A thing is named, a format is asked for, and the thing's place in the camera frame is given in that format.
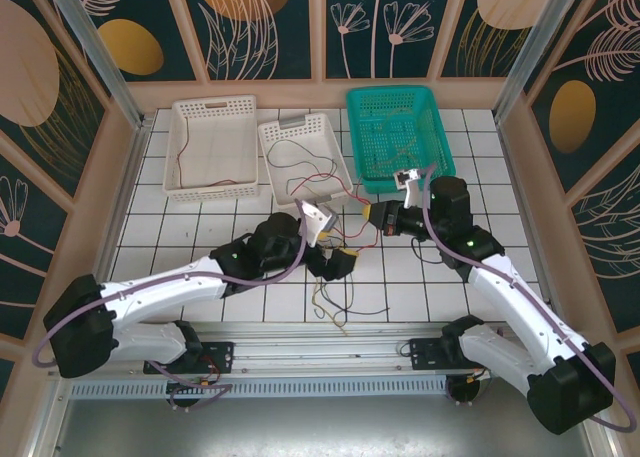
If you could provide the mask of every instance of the red wire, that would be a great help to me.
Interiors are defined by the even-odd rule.
[[[293,189],[293,192],[291,192],[291,195],[295,194],[295,193],[296,193],[296,191],[297,191],[300,187],[302,187],[302,186],[303,186],[303,185],[304,185],[308,180],[311,180],[311,179],[313,179],[314,177],[331,177],[331,178],[334,178],[334,179],[336,179],[338,182],[340,182],[340,185],[342,186],[342,190],[344,190],[344,191],[346,192],[346,194],[347,194],[349,197],[352,197],[352,198],[356,199],[356,200],[357,200],[358,202],[360,202],[361,204],[364,204],[364,205],[371,205],[371,202],[369,202],[367,199],[363,199],[362,197],[357,197],[357,196],[353,195],[351,192],[349,192],[349,191],[347,190],[347,187],[344,185],[344,182],[342,181],[342,179],[341,179],[340,177],[338,177],[338,176],[336,176],[336,175],[333,175],[333,174],[327,174],[327,173],[324,173],[324,172],[321,172],[321,173],[319,173],[319,174],[313,174],[313,175],[310,175],[309,177],[306,177],[302,182],[300,182],[300,183],[298,184],[298,186],[297,186],[295,189]]]

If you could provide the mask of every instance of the green basket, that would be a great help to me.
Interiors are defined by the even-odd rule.
[[[356,172],[370,194],[397,192],[394,172],[433,162],[433,178],[455,175],[438,107],[427,87],[351,90],[347,110]]]

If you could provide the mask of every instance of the metal frame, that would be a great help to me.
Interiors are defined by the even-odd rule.
[[[102,77],[116,102],[122,108],[127,120],[134,126],[139,127],[142,112],[138,108],[127,83],[122,77],[120,70],[116,67],[111,54],[104,46],[98,31],[93,25],[89,15],[84,11],[79,0],[53,0],[60,12],[67,20],[74,35],[82,44],[83,49],[93,62],[96,70]]]

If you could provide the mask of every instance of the metal bracket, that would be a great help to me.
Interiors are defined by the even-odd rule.
[[[464,357],[452,362],[440,345],[440,339],[411,339],[409,341],[413,370],[470,370],[482,365]]]
[[[233,367],[233,349],[235,344],[233,342],[202,342],[202,354],[201,356],[207,356],[213,360],[213,363],[218,368],[221,374],[230,374]],[[172,364],[166,366],[166,371],[174,374],[203,374],[208,375],[211,373],[209,363],[207,360],[198,360],[195,365],[185,366],[184,362],[178,360]],[[144,374],[158,374],[159,372],[154,369],[148,362],[144,363],[142,369]]]
[[[407,195],[404,198],[404,208],[419,207],[421,204],[421,177],[418,169],[399,170],[393,173],[393,178],[396,181],[396,188],[398,190],[406,189],[407,191]]]

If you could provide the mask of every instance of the electrical wire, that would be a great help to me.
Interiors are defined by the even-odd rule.
[[[611,384],[611,382],[609,382],[609,380],[602,374],[602,372],[600,372],[600,370],[598,370],[598,368],[596,368],[596,366],[593,365],[593,363],[582,353],[580,348],[578,348],[578,346],[571,341],[570,337],[564,332],[562,327],[560,327],[560,325],[556,323],[556,321],[549,316],[549,314],[546,312],[547,309],[545,309],[544,307],[544,303],[541,303],[539,298],[535,294],[532,294],[525,286],[523,286],[520,282],[518,282],[518,280],[516,280],[515,277],[507,275],[501,270],[491,267],[490,265],[486,265],[477,260],[473,260],[468,257],[465,257],[464,255],[460,255],[454,250],[451,250],[450,248],[448,248],[440,240],[440,238],[438,237],[438,234],[433,228],[433,225],[431,224],[431,220],[429,219],[429,214],[427,210],[428,203],[429,203],[429,198],[428,198],[429,192],[427,191],[427,186],[431,182],[431,177],[435,172],[435,169],[436,169],[436,164],[434,163],[420,171],[421,174],[423,174],[425,177],[425,190],[422,193],[422,213],[423,213],[425,226],[427,228],[427,232],[429,232],[429,236],[431,237],[431,240],[433,240],[433,242],[441,251],[443,251],[447,255],[450,255],[454,259],[460,262],[463,262],[465,264],[471,265],[472,267],[486,270],[487,272],[504,280],[509,286],[517,289],[525,297],[525,299],[538,311],[538,313],[542,316],[542,318],[549,324],[549,326],[553,329],[553,332],[558,336],[558,338],[560,338],[560,340],[564,344],[566,344],[567,347],[569,347],[569,349],[571,349],[571,351],[576,356],[578,356],[578,358],[582,361],[582,363],[591,371],[591,373],[600,381],[600,383],[609,392],[611,392],[611,395],[613,395],[615,400],[618,401],[618,403],[620,404],[624,412],[627,414],[627,417],[629,418],[629,425],[626,427],[623,427],[621,425],[613,424],[611,422],[602,420],[596,416],[591,417],[591,420],[618,432],[624,432],[624,433],[634,432],[638,426],[638,422],[636,420],[636,416],[633,410],[631,409],[627,401],[616,390],[616,388]]]
[[[44,349],[45,345],[47,345],[47,343],[51,340],[51,338],[56,335],[56,333],[58,333],[58,331],[60,329],[62,329],[65,325],[67,325],[69,322],[71,322],[72,320],[76,319],[77,317],[79,317],[80,315],[93,310],[97,307],[103,306],[109,302],[112,302],[114,300],[118,300],[118,299],[124,299],[129,295],[135,294],[136,292],[140,292],[142,290],[146,290],[148,288],[151,287],[155,287],[158,285],[162,285],[162,284],[166,284],[169,282],[175,282],[178,280],[189,280],[191,278],[198,278],[198,277],[202,277],[202,278],[208,278],[208,279],[220,279],[223,282],[230,282],[230,283],[234,283],[234,284],[240,284],[240,285],[246,285],[248,287],[259,287],[262,285],[270,285],[270,284],[275,284],[277,282],[280,282],[281,280],[285,279],[286,277],[288,277],[289,275],[291,275],[291,273],[298,267],[298,265],[300,265],[300,262],[302,261],[302,257],[304,256],[304,252],[306,250],[307,247],[307,241],[306,241],[306,235],[307,235],[307,221],[305,219],[305,215],[304,215],[304,211],[302,210],[302,203],[296,199],[295,201],[296,206],[298,207],[298,211],[300,212],[300,216],[301,216],[301,220],[300,220],[300,234],[301,234],[301,239],[300,239],[300,248],[298,249],[298,253],[293,261],[293,263],[291,264],[291,266],[287,269],[285,269],[284,271],[282,271],[281,273],[275,275],[274,277],[265,279],[265,280],[245,280],[245,279],[239,279],[237,277],[232,277],[229,275],[224,275],[224,274],[220,274],[217,272],[207,272],[207,271],[194,271],[194,272],[185,272],[184,274],[179,274],[179,275],[169,275],[169,276],[165,276],[165,277],[159,277],[159,278],[155,278],[155,279],[151,279],[148,280],[146,282],[140,283],[138,285],[134,285],[132,287],[130,287],[127,290],[124,291],[118,291],[115,292],[111,295],[105,296],[101,299],[95,300],[89,304],[83,305],[82,307],[79,307],[78,309],[74,310],[73,312],[69,313],[68,315],[66,315],[65,317],[63,317],[62,319],[60,319],[60,321],[55,324],[53,327],[51,327],[51,329],[49,329],[47,331],[47,333],[45,334],[45,336],[42,338],[42,340],[38,343],[38,345],[36,346],[35,350],[33,351],[33,354],[31,355],[31,362],[33,363],[34,366],[39,367],[39,368],[48,368],[48,367],[54,367],[56,365],[56,361],[55,359],[52,360],[51,362],[42,362],[40,360],[40,353],[42,352],[42,349]],[[169,372],[167,372],[166,370],[162,369],[160,364],[158,364],[157,362],[153,362],[153,361],[149,361],[149,364],[151,366],[153,366],[154,368],[156,368],[156,370],[158,370],[158,372],[160,372],[161,374],[163,374],[165,377],[168,377],[176,382],[180,382],[183,383],[184,382],[188,382],[185,381],[183,379],[181,379],[178,376],[172,375]]]
[[[416,249],[416,247],[415,247],[415,243],[416,242],[418,242],[418,239],[416,239],[415,237],[413,239],[411,239],[411,250],[413,250],[413,255],[416,256],[416,259],[418,259],[421,262],[425,262],[427,264],[441,264],[442,263],[442,259],[440,259],[438,262],[435,262],[433,260],[427,260],[427,259],[423,258],[420,254],[418,254],[418,249]]]
[[[187,141],[184,143],[184,147],[182,147],[182,150],[178,152],[178,156],[176,157],[176,161],[178,163],[178,182],[181,189],[184,189],[184,187],[182,185],[182,164],[180,164],[180,158],[182,157],[183,152],[187,150],[187,146],[189,145],[189,141],[191,140],[191,137],[189,135],[189,117],[185,117],[185,120],[187,121]],[[224,179],[224,180],[219,180],[218,182],[214,182],[213,184],[204,185],[202,187],[215,187],[216,185],[222,185],[224,183],[237,184],[238,182],[231,179]]]

